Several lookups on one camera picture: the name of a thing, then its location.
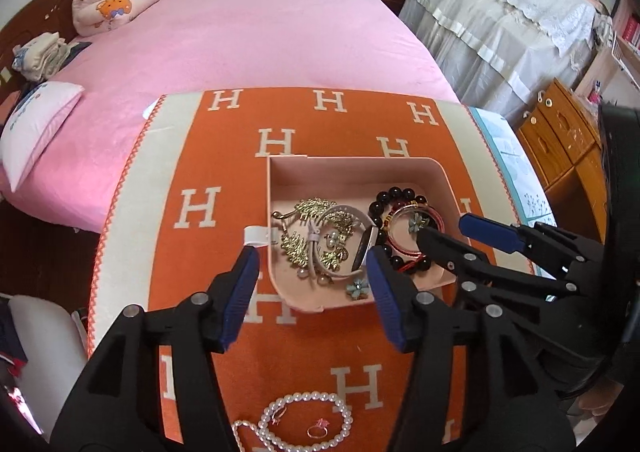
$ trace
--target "orange cartoon bear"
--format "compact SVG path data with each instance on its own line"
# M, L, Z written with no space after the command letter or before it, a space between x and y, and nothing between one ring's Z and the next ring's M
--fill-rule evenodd
M103 0L95 7L102 16L107 19L113 19L115 16L129 14L131 12L131 0Z

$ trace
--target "dark wooden floor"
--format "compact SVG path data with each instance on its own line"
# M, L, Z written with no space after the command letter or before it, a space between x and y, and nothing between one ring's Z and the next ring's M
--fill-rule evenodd
M45 223L0 203L0 293L68 311L88 307L98 234Z

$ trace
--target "wooden drawer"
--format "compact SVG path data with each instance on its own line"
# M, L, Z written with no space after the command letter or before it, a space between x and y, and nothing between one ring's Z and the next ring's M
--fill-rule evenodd
M593 217L600 233L600 240L604 242L607 233L607 187L604 182L600 149L594 147L575 166L575 170L591 205Z
M553 129L546 121L545 117L535 110L531 116L527 118L523 126L520 128L519 138L526 139L523 144L527 156L538 172L542 170L544 174L543 185L551 185L565 172L571 169L571 161L562 148L562 144L553 132ZM527 145L534 158L531 158Z
M591 149L595 139L586 121L575 110L564 91L557 82L553 82L538 104L538 110L556 133L572 163L580 159Z

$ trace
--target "storage box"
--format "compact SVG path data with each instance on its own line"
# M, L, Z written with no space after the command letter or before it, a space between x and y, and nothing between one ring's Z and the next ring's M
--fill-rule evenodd
M279 230L278 241L271 245L268 252L269 274L274 288L284 302L299 311L319 313L329 308L368 304L374 301L371 294L352 301L345 290L347 284L351 283L350 279L336 280L332 285L320 286L308 277L298 277L297 268L292 266L280 248L281 225L271 213L290 212L301 199L320 197L338 204L351 205L367 213L369 204L376 200L376 195L381 190L388 190L393 186L410 187L415 190L416 195L425 196L428 204L439 212L448 235L469 243L458 229L460 209L447 174L434 159L270 156L267 166L270 229ZM394 229L394 237L405 247L417 248L406 227L408 221L399 220L398 228ZM306 223L298 221L289 230L299 232L306 239ZM330 226L322 227L321 235L330 230ZM356 253L361 235L362 230L359 230L348 239L346 248L351 257L343 264L340 273L351 270L353 255ZM431 265L425 272L415 273L412 278L420 290L434 289L455 281L452 273L436 264Z

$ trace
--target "pink bed sheet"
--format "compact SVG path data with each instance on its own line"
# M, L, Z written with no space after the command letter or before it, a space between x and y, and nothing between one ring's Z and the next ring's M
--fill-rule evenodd
M37 218L100 232L159 96L205 89L318 87L458 102L428 50L380 0L161 0L53 80L86 92L17 193Z

